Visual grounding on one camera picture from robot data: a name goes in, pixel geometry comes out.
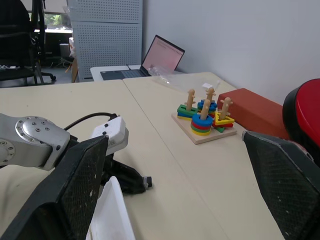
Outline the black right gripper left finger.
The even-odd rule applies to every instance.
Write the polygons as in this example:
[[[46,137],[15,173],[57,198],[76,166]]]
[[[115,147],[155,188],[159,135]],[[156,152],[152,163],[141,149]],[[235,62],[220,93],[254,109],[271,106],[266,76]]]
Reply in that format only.
[[[86,240],[108,144],[108,137],[99,136],[69,148],[0,240]]]

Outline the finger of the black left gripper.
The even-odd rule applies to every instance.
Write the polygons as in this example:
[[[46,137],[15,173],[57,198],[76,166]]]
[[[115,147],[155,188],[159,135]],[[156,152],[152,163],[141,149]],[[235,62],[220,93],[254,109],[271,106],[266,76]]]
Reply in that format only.
[[[151,176],[142,176],[135,168],[115,160],[113,176],[117,178],[123,194],[142,194],[153,187]]]

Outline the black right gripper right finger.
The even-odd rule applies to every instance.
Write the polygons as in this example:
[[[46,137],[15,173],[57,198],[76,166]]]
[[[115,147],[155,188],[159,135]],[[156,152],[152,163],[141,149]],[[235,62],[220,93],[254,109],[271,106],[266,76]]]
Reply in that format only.
[[[320,240],[320,167],[295,142],[253,131],[244,131],[242,140],[284,239]]]

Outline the white plastic container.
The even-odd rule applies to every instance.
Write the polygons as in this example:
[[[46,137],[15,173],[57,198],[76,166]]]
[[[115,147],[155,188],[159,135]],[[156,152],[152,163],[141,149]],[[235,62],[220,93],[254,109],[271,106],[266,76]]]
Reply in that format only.
[[[85,240],[136,240],[121,186],[114,176],[97,200]]]

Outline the red and black round object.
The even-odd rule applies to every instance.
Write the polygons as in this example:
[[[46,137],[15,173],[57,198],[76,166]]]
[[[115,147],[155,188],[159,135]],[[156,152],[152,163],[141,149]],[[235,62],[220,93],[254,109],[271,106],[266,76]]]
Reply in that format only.
[[[290,139],[302,145],[320,167],[320,78],[303,83],[286,96],[282,119]]]

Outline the red brick-shaped box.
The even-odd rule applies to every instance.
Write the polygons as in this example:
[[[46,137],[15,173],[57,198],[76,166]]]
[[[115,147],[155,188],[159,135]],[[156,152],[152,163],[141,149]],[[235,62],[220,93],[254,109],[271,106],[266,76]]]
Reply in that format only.
[[[288,140],[289,134],[283,123],[283,106],[246,88],[221,93],[217,106],[222,108],[226,97],[233,104],[229,107],[230,117],[246,130]]]

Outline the wooden peg stacking toy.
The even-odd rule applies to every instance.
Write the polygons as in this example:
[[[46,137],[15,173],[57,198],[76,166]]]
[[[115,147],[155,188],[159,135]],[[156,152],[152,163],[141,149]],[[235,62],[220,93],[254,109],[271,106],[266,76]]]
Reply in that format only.
[[[195,145],[233,136],[237,133],[237,130],[234,127],[226,128],[223,132],[219,132],[217,129],[212,127],[209,133],[201,133],[199,135],[199,133],[196,134],[196,132],[191,128],[190,120],[179,118],[177,113],[172,113],[171,117]]]

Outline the green rectangular stacking piece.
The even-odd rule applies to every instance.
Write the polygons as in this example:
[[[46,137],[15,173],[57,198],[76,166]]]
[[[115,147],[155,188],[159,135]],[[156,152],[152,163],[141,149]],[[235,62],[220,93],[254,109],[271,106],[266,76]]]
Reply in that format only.
[[[190,110],[187,110],[187,106],[184,104],[181,104],[177,109],[177,113],[192,116],[198,113],[198,109],[195,107],[192,107]]]

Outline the yellow triangular stacking piece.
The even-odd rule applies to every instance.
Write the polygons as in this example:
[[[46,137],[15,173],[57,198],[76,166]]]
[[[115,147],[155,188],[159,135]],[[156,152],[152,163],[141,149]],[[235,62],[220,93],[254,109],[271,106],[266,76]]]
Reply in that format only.
[[[233,124],[235,122],[235,120],[229,116],[226,116],[225,119],[220,119],[220,116],[221,113],[216,111],[214,115],[214,124],[216,126]]]

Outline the brown cardboard box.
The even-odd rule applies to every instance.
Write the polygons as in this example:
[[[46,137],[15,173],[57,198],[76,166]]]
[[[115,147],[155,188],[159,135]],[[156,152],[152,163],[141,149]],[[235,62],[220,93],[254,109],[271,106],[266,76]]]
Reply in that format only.
[[[71,83],[75,83],[78,77],[78,61],[76,58],[73,59],[72,63],[69,65],[68,69],[71,70]]]

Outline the blue flower stacking piece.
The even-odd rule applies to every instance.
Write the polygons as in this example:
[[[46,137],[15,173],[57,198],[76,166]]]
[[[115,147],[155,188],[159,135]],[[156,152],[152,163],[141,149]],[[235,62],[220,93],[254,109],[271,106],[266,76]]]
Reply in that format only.
[[[205,102],[205,100],[202,99],[201,101],[199,101],[199,102],[197,103],[198,112],[201,112],[201,111],[202,111],[204,102]],[[217,103],[216,103],[215,101],[212,101],[212,102],[210,103],[210,107],[209,107],[208,112],[209,112],[209,113],[210,113],[210,112],[215,112],[215,111],[216,111],[216,108],[217,108]]]

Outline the clear plastic bag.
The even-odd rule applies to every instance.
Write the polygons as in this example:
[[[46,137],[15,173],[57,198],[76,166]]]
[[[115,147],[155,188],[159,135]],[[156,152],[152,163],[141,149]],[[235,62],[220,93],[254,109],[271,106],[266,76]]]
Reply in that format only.
[[[209,88],[215,90],[221,83],[219,78],[215,76],[197,75],[196,73],[186,74],[179,71],[172,71],[161,66],[151,66],[147,72],[153,77],[153,80],[167,88],[174,89],[180,92],[187,92],[189,89],[194,89],[203,93]]]

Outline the grey perforated partition panel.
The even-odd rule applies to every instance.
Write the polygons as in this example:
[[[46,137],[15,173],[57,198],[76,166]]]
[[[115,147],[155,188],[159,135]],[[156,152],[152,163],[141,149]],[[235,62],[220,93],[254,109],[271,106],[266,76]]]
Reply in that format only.
[[[143,0],[67,0],[79,79],[142,61]]]

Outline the black office chair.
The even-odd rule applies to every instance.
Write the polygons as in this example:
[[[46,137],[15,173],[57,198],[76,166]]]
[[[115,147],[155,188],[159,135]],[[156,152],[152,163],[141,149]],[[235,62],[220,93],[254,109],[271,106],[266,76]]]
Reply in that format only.
[[[40,80],[36,70],[39,30],[33,29],[31,19],[22,0],[0,0],[0,82],[23,79],[27,86],[28,78],[35,85]],[[42,72],[42,77],[56,81],[51,73]]]

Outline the black metal stand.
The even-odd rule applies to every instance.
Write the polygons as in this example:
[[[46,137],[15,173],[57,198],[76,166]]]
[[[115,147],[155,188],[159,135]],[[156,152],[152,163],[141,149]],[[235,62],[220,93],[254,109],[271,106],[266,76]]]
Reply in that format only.
[[[36,46],[36,72],[39,76],[41,84],[44,84],[43,75],[41,72],[41,60],[45,59],[45,38],[46,38],[46,25],[45,25],[45,0],[32,0],[31,10],[31,25],[34,30],[39,30],[39,33],[35,39]]]

